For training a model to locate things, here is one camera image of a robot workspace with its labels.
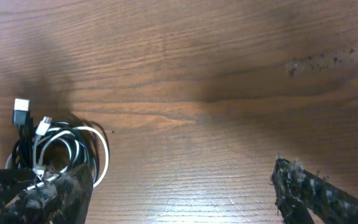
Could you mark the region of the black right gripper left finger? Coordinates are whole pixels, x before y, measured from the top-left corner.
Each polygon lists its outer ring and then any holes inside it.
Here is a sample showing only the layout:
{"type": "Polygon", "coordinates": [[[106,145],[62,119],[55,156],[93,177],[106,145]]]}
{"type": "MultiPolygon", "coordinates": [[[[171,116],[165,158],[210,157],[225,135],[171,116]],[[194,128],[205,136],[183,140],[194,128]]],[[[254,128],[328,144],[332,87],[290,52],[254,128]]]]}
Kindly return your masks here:
{"type": "Polygon", "coordinates": [[[84,223],[93,191],[87,165],[52,181],[29,169],[0,169],[0,223],[84,223]]]}

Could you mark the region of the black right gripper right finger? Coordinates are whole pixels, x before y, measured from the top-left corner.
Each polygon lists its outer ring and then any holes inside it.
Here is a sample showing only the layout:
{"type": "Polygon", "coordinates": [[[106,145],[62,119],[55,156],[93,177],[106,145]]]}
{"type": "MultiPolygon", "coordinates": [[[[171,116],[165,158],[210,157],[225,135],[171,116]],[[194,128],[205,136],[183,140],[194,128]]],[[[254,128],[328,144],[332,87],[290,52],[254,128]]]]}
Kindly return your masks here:
{"type": "Polygon", "coordinates": [[[358,223],[358,198],[308,172],[298,161],[277,156],[270,180],[284,223],[314,223],[312,213],[323,223],[358,223]]]}

